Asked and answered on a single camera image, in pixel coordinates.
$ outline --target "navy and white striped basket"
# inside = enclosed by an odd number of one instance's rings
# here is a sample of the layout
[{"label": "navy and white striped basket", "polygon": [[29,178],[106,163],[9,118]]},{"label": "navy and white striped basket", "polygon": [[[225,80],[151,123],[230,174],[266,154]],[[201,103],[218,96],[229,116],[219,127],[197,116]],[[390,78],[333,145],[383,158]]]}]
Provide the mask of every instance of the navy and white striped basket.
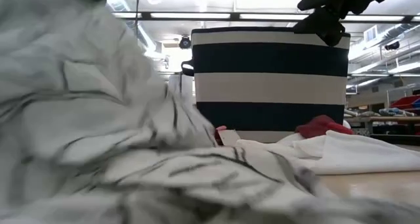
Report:
[{"label": "navy and white striped basket", "polygon": [[273,143],[325,114],[343,122],[350,35],[328,47],[290,28],[192,31],[198,110],[242,139]]}]

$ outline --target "security camera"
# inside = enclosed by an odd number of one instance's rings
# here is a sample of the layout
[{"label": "security camera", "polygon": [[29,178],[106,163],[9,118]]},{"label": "security camera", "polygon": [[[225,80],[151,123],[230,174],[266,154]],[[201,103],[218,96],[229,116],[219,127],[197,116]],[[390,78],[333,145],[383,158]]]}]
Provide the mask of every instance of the security camera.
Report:
[{"label": "security camera", "polygon": [[390,50],[397,50],[400,48],[400,42],[396,41],[395,43],[392,44],[388,44],[385,47],[385,50],[390,51]]},{"label": "security camera", "polygon": [[188,36],[183,36],[181,41],[179,42],[179,47],[181,49],[189,49],[191,47],[191,40]]}]

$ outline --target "air duct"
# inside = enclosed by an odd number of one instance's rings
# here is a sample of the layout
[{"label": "air duct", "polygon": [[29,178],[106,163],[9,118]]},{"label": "air duct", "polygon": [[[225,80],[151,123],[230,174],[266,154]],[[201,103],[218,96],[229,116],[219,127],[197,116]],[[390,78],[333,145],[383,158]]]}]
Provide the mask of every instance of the air duct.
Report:
[{"label": "air duct", "polygon": [[407,49],[405,51],[396,53],[395,55],[392,55],[389,58],[380,60],[378,62],[372,63],[372,64],[367,65],[367,66],[363,66],[363,67],[361,67],[361,68],[359,68],[359,69],[351,72],[351,74],[360,74],[360,73],[363,73],[363,72],[367,72],[368,70],[371,70],[371,69],[373,69],[373,68],[375,68],[377,66],[382,66],[382,65],[386,64],[387,62],[390,62],[390,61],[395,60],[395,59],[397,59],[397,58],[399,58],[401,56],[408,55],[408,54],[413,53],[413,52],[418,51],[418,50],[420,50],[420,45],[416,45],[416,46],[414,46],[414,47],[412,47],[410,49]]},{"label": "air duct", "polygon": [[371,41],[361,41],[360,43],[353,44],[350,48],[350,53],[348,56],[349,60],[357,59],[361,56],[363,56],[366,53],[369,53],[369,50],[372,47],[375,46],[383,46],[387,45],[389,43],[392,43],[393,41],[397,40],[397,38],[402,35],[406,34],[415,28],[417,28],[418,24],[397,24],[382,33],[380,33],[376,39],[373,39]]}]

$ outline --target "red cloth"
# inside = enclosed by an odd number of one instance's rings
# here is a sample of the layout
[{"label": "red cloth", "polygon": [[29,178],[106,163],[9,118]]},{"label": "red cloth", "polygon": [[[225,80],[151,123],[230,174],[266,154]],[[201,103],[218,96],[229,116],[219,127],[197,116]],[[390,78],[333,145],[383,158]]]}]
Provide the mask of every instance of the red cloth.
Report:
[{"label": "red cloth", "polygon": [[300,125],[296,128],[296,132],[300,133],[306,139],[325,135],[329,130],[345,133],[347,135],[353,134],[351,129],[347,129],[344,126],[335,123],[333,119],[326,115],[317,116],[306,125]]}]

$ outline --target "white towel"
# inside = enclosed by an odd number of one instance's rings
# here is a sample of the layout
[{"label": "white towel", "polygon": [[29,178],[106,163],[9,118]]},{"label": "white towel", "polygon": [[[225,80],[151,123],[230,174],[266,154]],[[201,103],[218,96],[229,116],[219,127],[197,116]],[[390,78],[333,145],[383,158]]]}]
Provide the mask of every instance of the white towel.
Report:
[{"label": "white towel", "polygon": [[276,144],[239,140],[236,146],[259,147],[283,154],[318,175],[420,170],[420,152],[334,131],[304,140],[291,135]]}]

